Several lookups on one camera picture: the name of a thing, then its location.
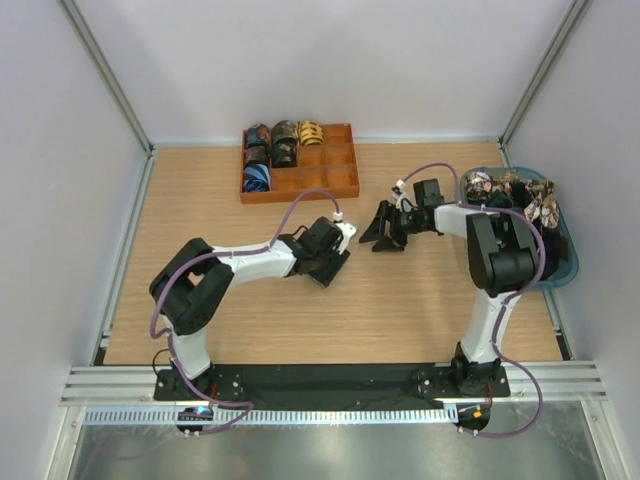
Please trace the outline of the grey floral tie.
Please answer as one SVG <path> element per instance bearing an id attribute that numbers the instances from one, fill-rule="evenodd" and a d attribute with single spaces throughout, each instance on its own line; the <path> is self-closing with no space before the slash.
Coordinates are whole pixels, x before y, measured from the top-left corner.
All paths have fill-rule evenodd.
<path id="1" fill-rule="evenodd" d="M 320 286 L 322 286 L 322 287 L 326 287 L 326 286 L 327 286 L 326 282 L 325 282 L 324 280 L 322 280 L 321 278 L 318 278 L 318 277 L 316 277 L 315 275 L 309 275 L 309 277 L 311 278 L 311 280 L 312 280 L 315 284 L 320 285 Z"/>

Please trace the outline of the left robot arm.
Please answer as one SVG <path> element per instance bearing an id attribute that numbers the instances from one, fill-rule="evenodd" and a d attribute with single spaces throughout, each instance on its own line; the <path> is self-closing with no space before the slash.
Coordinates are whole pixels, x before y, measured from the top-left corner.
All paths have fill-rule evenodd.
<path id="1" fill-rule="evenodd" d="M 230 289 L 291 276 L 309 276 L 327 287 L 348 260 L 356 233 L 355 225 L 334 213 L 260 244 L 224 248 L 201 238 L 189 240 L 149 286 L 155 304 L 150 336 L 168 338 L 180 392 L 199 400 L 212 391 L 215 367 L 206 331 Z"/>

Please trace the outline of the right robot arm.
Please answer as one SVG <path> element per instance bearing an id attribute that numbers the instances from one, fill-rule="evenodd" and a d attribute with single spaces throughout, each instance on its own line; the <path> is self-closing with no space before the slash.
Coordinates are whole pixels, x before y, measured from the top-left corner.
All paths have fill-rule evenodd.
<path id="1" fill-rule="evenodd" d="M 402 251 L 409 236 L 423 232 L 466 241 L 476 298 L 468 329 L 451 361 L 450 382 L 459 394 L 478 396 L 498 379 L 506 327 L 523 293 L 541 276 L 544 242 L 513 210 L 447 203 L 435 179 L 416 182 L 413 189 L 411 201 L 405 183 L 398 181 L 392 199 L 379 203 L 359 241 L 370 243 L 374 252 Z"/>

